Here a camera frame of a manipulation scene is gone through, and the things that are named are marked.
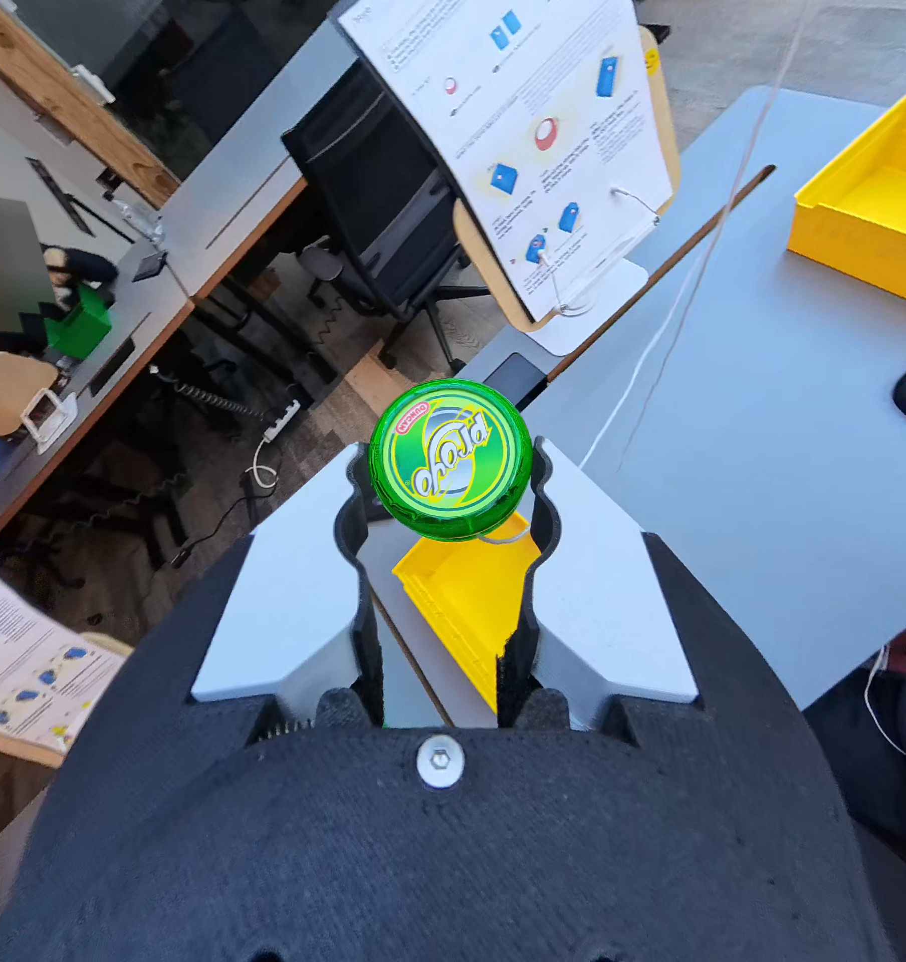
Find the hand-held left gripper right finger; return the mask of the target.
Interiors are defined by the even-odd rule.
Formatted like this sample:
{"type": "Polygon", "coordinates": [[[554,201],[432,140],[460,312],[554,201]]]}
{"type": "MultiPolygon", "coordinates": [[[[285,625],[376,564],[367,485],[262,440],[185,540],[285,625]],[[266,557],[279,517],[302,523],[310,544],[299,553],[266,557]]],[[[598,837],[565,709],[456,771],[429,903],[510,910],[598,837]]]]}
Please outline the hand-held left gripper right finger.
{"type": "Polygon", "coordinates": [[[496,716],[514,727],[537,688],[574,728],[603,728],[615,699],[700,695],[644,532],[546,438],[534,441],[530,535],[517,627],[496,659],[496,716]]]}

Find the black office chair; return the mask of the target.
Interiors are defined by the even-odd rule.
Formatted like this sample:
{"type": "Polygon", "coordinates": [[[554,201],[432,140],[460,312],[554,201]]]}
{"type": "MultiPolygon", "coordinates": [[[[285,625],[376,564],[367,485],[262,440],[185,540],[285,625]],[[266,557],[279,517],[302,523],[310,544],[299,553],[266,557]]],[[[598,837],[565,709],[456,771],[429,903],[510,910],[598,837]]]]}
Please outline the black office chair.
{"type": "Polygon", "coordinates": [[[490,291],[444,283],[471,264],[454,228],[455,191],[374,72],[353,62],[282,141],[329,236],[303,249],[302,267],[356,314],[394,320],[379,353],[385,367],[395,367],[394,346],[424,313],[458,373],[465,363],[451,352],[438,305],[490,291]]]}

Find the small yellow plastic tray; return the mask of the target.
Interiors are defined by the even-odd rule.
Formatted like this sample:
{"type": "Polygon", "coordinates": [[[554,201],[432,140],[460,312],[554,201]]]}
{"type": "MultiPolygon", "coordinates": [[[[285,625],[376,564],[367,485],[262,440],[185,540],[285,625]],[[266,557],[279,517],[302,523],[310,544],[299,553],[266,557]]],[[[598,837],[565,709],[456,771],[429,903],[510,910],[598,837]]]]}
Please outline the small yellow plastic tray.
{"type": "Polygon", "coordinates": [[[497,662],[517,629],[524,580],[541,555],[514,512],[490,535],[419,539],[392,573],[471,685],[497,711],[497,662]]]}

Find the wooden beam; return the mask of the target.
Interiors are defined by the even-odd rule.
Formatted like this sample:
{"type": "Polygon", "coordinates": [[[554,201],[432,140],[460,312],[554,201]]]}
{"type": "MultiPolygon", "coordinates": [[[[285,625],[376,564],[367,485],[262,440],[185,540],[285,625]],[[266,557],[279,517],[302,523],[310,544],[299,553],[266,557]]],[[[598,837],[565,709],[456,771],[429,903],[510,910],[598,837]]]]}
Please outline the wooden beam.
{"type": "Polygon", "coordinates": [[[158,158],[97,104],[70,70],[0,6],[0,79],[31,109],[50,117],[158,209],[180,185],[158,158]]]}

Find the printed instruction sheet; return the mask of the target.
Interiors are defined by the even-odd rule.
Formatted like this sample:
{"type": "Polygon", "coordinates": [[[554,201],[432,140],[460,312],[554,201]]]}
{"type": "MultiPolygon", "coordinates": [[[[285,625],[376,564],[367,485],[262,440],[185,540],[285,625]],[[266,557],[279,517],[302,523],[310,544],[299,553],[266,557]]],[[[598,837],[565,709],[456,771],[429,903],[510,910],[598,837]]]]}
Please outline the printed instruction sheet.
{"type": "Polygon", "coordinates": [[[634,2],[343,2],[534,322],[583,304],[673,198],[634,2]]]}

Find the green yoyo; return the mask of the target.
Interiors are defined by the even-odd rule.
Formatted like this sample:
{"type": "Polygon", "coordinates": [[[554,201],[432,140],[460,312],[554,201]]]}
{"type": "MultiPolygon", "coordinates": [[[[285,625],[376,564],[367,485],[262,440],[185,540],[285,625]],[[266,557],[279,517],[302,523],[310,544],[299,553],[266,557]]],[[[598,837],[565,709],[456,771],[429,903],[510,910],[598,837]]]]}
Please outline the green yoyo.
{"type": "Polygon", "coordinates": [[[417,535],[460,543],[492,535],[527,489],[534,445],[517,407],[466,379],[412,387],[381,415],[367,447],[375,494],[417,535]]]}

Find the green plastic box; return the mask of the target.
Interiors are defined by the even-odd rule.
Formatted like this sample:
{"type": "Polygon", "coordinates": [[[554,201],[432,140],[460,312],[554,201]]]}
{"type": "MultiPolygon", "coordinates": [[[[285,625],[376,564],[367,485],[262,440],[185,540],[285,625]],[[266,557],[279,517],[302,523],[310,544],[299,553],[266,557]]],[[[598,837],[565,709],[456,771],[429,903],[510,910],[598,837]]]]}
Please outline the green plastic box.
{"type": "Polygon", "coordinates": [[[52,351],[74,360],[86,360],[112,329],[110,309],[98,289],[79,283],[77,300],[60,319],[44,317],[43,324],[52,351]]]}

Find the grey desk with wood edge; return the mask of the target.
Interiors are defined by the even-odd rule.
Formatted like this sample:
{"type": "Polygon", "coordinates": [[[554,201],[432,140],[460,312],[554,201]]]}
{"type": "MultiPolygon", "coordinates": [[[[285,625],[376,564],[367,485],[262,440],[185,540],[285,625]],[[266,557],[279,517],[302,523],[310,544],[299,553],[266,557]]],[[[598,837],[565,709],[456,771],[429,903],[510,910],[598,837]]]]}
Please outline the grey desk with wood edge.
{"type": "Polygon", "coordinates": [[[355,58],[324,19],[161,207],[168,266],[187,298],[210,293],[303,191],[282,135],[355,58]]]}

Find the instruction sheet on clipboard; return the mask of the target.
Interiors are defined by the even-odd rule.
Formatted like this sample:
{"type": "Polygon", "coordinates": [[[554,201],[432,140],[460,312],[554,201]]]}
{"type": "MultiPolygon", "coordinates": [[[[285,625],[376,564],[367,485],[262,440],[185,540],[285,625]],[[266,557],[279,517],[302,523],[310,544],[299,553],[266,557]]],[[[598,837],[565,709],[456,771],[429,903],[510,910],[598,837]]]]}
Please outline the instruction sheet on clipboard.
{"type": "Polygon", "coordinates": [[[58,769],[132,653],[64,627],[0,578],[0,753],[58,769]]]}

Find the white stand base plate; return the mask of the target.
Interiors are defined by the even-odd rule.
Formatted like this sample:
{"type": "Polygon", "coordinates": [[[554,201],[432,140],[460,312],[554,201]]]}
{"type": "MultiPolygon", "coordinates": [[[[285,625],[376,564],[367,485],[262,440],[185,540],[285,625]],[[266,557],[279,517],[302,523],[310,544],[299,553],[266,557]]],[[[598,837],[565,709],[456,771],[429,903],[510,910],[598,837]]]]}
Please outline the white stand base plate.
{"type": "Polygon", "coordinates": [[[557,315],[527,337],[550,354],[566,357],[637,295],[648,279],[644,268],[621,260],[585,293],[571,316],[557,315]]]}

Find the large yellow plastic tray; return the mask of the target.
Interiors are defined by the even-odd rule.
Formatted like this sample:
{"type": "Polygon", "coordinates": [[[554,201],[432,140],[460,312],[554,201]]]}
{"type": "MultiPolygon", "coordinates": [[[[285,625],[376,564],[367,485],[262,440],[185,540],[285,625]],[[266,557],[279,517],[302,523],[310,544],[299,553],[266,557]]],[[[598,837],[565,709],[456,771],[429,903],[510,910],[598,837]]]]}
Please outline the large yellow plastic tray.
{"type": "Polygon", "coordinates": [[[906,300],[906,94],[796,193],[787,248],[906,300]]]}

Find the wooden document stand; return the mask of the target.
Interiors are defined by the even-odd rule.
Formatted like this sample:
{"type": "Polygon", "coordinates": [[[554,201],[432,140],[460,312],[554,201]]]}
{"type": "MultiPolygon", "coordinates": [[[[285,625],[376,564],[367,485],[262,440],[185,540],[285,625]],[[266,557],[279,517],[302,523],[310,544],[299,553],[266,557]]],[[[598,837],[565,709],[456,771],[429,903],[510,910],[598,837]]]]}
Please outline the wooden document stand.
{"type": "MultiPolygon", "coordinates": [[[[666,36],[668,30],[663,25],[640,25],[639,34],[646,64],[647,79],[650,87],[653,114],[657,135],[663,153],[664,163],[670,177],[672,193],[669,199],[657,210],[665,214],[675,198],[681,182],[681,165],[677,150],[676,135],[666,84],[661,64],[658,38],[666,36]]],[[[522,333],[531,334],[548,324],[549,320],[533,322],[527,319],[525,309],[518,295],[502,271],[494,251],[489,247],[480,226],[463,200],[458,199],[454,206],[453,223],[459,243],[473,265],[479,271],[491,295],[509,323],[522,333]]]]}

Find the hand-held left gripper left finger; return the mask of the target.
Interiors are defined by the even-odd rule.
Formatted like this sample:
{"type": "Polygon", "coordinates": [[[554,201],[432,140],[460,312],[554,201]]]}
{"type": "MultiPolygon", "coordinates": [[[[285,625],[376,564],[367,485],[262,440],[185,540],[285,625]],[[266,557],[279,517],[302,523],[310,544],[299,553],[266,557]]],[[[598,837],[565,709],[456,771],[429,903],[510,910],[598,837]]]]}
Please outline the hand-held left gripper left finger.
{"type": "Polygon", "coordinates": [[[350,689],[383,725],[382,647],[359,559],[372,493],[367,445],[355,442],[254,530],[195,700],[271,695],[303,725],[327,691],[350,689]]]}

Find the black phone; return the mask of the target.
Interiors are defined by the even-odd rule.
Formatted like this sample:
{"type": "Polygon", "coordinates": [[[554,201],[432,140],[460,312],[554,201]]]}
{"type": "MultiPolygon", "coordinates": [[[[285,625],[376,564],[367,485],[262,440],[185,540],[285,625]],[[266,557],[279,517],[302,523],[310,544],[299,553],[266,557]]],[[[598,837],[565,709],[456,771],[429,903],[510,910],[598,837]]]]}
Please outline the black phone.
{"type": "Polygon", "coordinates": [[[482,383],[501,394],[519,412],[525,411],[548,386],[546,373],[517,352],[507,355],[482,383]]]}

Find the white paper holder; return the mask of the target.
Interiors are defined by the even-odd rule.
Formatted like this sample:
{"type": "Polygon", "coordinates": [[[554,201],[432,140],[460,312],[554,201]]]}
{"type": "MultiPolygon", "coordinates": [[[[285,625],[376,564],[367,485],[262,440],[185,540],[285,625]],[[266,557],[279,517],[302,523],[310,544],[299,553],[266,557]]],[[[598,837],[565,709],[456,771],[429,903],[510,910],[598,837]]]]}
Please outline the white paper holder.
{"type": "Polygon", "coordinates": [[[38,454],[52,448],[78,417],[74,392],[61,396],[50,389],[38,391],[20,415],[23,427],[35,443],[38,454]]]}

